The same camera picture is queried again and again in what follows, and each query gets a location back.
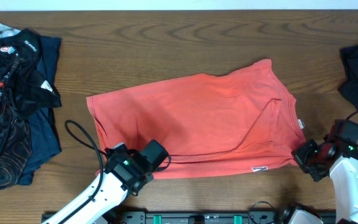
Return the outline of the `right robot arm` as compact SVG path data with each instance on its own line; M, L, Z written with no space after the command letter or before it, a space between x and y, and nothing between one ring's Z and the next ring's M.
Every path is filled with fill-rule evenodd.
M337 119L324 141L311 139L291 154L300 169L318 182L329 177L334 185L336 222L358 223L358 124Z

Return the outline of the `red printed t-shirt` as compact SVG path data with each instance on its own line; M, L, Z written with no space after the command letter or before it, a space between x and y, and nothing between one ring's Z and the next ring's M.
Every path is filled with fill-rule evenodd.
M224 76L204 73L89 96L103 149L158 141L171 159L158 179L243 174L294 164L305 141L294 96L260 60Z

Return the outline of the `black orange patterned shirt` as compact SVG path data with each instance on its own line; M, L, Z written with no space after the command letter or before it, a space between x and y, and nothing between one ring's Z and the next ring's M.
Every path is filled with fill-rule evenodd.
M62 105L55 86L37 70L40 36L0 23L0 190L18 185L32 155L28 118Z

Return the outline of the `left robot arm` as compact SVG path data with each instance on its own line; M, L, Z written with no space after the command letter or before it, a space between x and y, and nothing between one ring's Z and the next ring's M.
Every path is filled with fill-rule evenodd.
M108 150L107 156L97 178L45 223L93 223L153 180L152 172L165 160L167 152L152 140L142 151L128 149L122 143Z

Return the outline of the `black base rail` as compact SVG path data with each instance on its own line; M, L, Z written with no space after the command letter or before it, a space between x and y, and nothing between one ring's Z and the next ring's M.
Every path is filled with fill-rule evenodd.
M248 213L145 213L124 212L119 215L107 213L95 223L126 224L187 224L187 223L273 223L275 212L251 212L254 222L249 221Z

